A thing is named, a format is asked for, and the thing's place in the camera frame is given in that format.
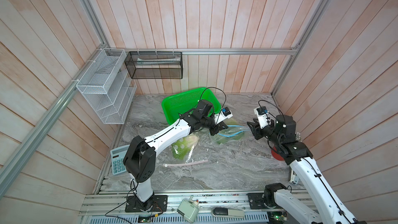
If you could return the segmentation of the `aluminium rail left wall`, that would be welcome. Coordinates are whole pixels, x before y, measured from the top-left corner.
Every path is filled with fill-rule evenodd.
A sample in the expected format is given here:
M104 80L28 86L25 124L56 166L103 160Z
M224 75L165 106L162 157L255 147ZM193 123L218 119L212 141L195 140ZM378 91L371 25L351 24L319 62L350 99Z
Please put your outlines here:
M105 44L100 44L98 47L96 47L95 51L91 54L85 65L68 83L61 95L41 117L38 124L35 125L24 138L22 145L16 149L16 151L7 160L4 167L1 168L1 198L5 196L6 192L22 172L22 169L24 169L24 167L27 165L34 152L37 151L37 148L53 128L56 121L59 120L60 116L67 109L70 102L79 92L77 89L77 84L81 82L85 72L93 63L95 63L97 55L99 55L104 48L106 48Z

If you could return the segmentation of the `clear zip bag blue seal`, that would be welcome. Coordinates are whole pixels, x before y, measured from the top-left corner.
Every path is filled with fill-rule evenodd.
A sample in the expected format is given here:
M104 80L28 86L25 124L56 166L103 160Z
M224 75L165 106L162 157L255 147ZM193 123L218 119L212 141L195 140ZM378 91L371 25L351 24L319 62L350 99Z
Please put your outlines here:
M210 140L214 144L223 145L233 141L241 140L250 135L250 129L237 121L235 118L226 119L223 121L228 128L219 131L214 136L210 136Z

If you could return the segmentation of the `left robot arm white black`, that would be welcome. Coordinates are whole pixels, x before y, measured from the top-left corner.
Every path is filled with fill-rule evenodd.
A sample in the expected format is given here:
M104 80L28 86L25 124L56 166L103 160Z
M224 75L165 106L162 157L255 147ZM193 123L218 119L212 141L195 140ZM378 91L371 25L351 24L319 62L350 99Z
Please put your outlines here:
M140 203L147 203L153 196L150 178L155 171L157 156L178 140L192 133L208 129L212 136L225 130L226 119L233 116L228 107L214 113L214 106L208 100L199 100L196 107L180 114L178 119L158 133L142 138L132 139L123 158L123 165L132 178L133 191Z

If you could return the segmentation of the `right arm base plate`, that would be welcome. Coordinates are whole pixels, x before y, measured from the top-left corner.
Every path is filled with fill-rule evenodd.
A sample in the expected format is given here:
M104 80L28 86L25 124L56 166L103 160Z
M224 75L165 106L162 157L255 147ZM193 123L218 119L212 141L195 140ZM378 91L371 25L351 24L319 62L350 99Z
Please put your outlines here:
M264 200L263 193L249 193L247 194L247 197L251 210L270 209L273 211L274 209L282 209L282 207L274 203L270 203L269 205L267 205Z

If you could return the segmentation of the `aluminium rail wall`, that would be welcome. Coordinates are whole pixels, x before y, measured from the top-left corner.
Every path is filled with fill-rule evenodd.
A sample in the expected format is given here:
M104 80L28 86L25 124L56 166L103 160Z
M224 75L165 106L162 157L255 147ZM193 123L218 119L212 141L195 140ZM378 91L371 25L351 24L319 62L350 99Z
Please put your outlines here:
M85 72L93 63L95 63L97 55L99 55L104 48L106 48L105 44L100 44L98 47L96 47L95 51L91 54L85 65L68 83L61 95L41 117L38 124L35 125L24 138L22 145L16 149L16 151L7 160L4 167L1 168L1 198L5 196L6 192L22 172L22 169L24 169L24 167L27 165L34 152L37 151L37 148L53 128L56 121L59 120L60 116L67 109L70 102L79 92L77 89L77 84L81 82Z
M295 55L294 48L124 48L125 52L181 52L182 55Z

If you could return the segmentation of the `green plastic basket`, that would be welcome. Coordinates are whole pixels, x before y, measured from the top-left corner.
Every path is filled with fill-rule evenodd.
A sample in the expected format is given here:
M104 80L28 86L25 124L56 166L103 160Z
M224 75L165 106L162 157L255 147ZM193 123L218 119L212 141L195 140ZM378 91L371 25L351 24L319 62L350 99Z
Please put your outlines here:
M162 101L162 109L169 125L173 124L180 114L186 113L188 110L195 108L199 100L210 101L215 109L215 113L221 110L221 104L210 89L205 87L196 88L179 94L166 97Z

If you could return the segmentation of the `black mesh wall basket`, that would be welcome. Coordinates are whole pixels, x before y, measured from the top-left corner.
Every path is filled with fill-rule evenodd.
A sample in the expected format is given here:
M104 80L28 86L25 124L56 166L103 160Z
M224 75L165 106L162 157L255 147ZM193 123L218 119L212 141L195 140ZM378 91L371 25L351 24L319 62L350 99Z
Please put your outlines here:
M182 79L182 53L176 51L130 51L124 64L132 79Z

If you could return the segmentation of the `aluminium rail back wall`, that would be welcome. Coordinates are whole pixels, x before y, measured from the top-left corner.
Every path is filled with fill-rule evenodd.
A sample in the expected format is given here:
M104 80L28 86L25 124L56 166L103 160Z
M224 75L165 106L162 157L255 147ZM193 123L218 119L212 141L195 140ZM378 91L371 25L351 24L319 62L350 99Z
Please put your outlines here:
M295 55L294 48L124 48L125 52L181 52L182 55Z

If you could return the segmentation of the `chinese cabbage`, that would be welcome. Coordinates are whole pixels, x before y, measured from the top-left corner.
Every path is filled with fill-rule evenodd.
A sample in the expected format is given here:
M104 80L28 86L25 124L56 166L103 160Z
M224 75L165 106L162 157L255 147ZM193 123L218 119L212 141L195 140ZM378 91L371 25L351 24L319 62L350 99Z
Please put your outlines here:
M199 139L197 135L191 134L176 141L172 144L173 157L184 161L190 159Z
M220 131L214 136L214 142L222 145L231 141L238 141L245 137L247 130L245 127L232 125L228 129Z

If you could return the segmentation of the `white box device front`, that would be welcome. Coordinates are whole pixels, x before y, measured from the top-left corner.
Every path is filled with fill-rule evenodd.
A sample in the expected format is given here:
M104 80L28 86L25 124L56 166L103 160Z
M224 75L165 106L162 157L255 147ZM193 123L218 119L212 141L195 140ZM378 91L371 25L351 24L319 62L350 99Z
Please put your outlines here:
M199 213L198 201L183 199L177 209L177 212L189 223L194 223Z

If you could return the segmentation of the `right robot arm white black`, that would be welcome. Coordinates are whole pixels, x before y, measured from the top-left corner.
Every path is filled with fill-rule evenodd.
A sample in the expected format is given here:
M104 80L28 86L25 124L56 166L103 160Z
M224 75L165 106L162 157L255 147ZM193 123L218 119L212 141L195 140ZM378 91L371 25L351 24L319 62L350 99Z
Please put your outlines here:
M316 210L297 199L281 183L265 186L262 201L267 208L280 207L301 224L358 224L360 221L333 191L309 148L297 141L296 123L291 116L278 115L274 121L267 114L248 122L254 138L265 138L302 181Z

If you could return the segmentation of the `teal calculator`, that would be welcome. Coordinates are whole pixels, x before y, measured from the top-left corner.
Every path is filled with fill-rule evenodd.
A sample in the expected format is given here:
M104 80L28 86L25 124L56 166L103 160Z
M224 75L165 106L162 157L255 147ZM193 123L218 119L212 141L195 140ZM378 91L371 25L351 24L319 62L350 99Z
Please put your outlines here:
M112 164L112 175L119 175L126 172L126 167L123 164L123 159L126 155L126 152L129 148L129 145L124 145L112 149L110 151L111 156L111 164Z

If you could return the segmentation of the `chinese cabbage in dotted bag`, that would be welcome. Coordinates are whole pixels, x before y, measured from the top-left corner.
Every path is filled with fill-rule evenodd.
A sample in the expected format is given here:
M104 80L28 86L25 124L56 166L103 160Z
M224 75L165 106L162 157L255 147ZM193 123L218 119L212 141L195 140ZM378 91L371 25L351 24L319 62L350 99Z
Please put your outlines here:
M173 157L184 161L190 159L199 139L197 135L191 134L176 141L172 144Z

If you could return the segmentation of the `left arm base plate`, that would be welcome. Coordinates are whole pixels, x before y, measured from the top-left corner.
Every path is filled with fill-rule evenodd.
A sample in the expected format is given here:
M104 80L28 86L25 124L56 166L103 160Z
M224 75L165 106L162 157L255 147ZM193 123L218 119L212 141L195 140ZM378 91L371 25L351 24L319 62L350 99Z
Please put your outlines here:
M141 201L137 196L128 196L126 213L165 212L167 210L167 195L152 195L147 201Z

